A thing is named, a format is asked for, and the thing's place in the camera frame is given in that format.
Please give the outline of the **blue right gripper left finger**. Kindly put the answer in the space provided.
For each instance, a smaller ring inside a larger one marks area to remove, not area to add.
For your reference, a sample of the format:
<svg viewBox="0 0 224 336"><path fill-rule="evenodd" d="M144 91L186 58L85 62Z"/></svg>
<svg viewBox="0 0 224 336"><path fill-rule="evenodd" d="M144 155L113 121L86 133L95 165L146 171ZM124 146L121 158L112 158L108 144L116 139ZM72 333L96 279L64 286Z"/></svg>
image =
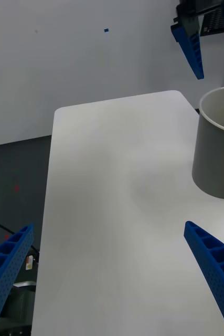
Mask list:
<svg viewBox="0 0 224 336"><path fill-rule="evenodd" d="M34 226L28 225L0 244L0 313L34 241Z"/></svg>

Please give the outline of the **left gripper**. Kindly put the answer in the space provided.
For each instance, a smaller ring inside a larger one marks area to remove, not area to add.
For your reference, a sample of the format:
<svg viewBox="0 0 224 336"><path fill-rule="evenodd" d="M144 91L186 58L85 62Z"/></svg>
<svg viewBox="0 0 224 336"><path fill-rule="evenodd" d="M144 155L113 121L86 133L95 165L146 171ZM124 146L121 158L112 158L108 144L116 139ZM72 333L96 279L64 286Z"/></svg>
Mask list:
<svg viewBox="0 0 224 336"><path fill-rule="evenodd" d="M175 41L196 78L204 79L200 36L224 33L224 1L179 1L173 21Z"/></svg>

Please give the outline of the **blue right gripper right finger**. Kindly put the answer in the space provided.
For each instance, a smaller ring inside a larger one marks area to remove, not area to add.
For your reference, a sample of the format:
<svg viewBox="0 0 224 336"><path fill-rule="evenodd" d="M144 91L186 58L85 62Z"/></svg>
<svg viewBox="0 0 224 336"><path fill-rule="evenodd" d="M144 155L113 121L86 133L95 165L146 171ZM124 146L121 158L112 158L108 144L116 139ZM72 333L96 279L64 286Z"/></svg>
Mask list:
<svg viewBox="0 0 224 336"><path fill-rule="evenodd" d="M224 243L191 221L185 223L184 238L224 318Z"/></svg>

